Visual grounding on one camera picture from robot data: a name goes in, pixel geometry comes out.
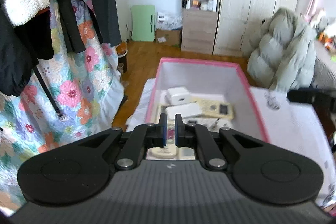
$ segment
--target door handle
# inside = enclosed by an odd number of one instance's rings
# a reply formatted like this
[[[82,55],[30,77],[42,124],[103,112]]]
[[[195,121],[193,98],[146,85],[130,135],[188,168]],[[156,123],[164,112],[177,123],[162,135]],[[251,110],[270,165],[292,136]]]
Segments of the door handle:
[[[151,32],[153,32],[153,15],[151,15]]]

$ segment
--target gray ribbed surface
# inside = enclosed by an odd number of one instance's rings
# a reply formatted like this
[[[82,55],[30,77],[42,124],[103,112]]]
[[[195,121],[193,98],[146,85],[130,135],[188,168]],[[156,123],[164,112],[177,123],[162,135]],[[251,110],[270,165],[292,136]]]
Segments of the gray ribbed surface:
[[[280,208],[249,200],[224,173],[206,171],[198,161],[143,160],[135,170],[118,172],[112,182],[81,204],[48,208],[29,203],[11,220],[15,224],[321,224],[331,220],[313,203]]]

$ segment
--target pink-trimmed box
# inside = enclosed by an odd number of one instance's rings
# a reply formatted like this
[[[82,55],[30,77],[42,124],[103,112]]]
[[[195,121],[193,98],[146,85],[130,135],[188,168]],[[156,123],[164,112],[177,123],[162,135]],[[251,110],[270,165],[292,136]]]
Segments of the pink-trimmed box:
[[[194,94],[223,95],[234,107],[234,129],[268,142],[267,132],[249,90],[250,85],[238,64],[162,58],[157,69],[146,122],[155,122],[162,93],[178,86],[185,86]]]

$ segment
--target white fleece trim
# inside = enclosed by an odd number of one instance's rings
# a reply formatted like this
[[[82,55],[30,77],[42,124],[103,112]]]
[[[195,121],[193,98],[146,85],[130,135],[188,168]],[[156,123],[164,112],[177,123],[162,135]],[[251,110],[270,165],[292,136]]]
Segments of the white fleece trim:
[[[49,6],[49,0],[6,0],[3,4],[11,24],[20,26]]]

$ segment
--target wooden floor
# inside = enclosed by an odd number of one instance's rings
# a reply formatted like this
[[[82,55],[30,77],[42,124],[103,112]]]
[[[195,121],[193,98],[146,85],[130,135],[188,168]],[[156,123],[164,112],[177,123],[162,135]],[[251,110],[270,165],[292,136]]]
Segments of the wooden floor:
[[[125,122],[131,116],[139,103],[142,89],[149,78],[154,78],[162,57],[179,57],[191,59],[205,59],[238,63],[251,85],[254,85],[251,77],[246,73],[247,60],[241,57],[216,56],[199,54],[194,52],[181,52],[180,48],[164,46],[154,42],[128,43],[127,72],[122,79],[129,84],[125,89],[128,100],[119,109],[114,118],[113,126],[122,127],[125,130]]]

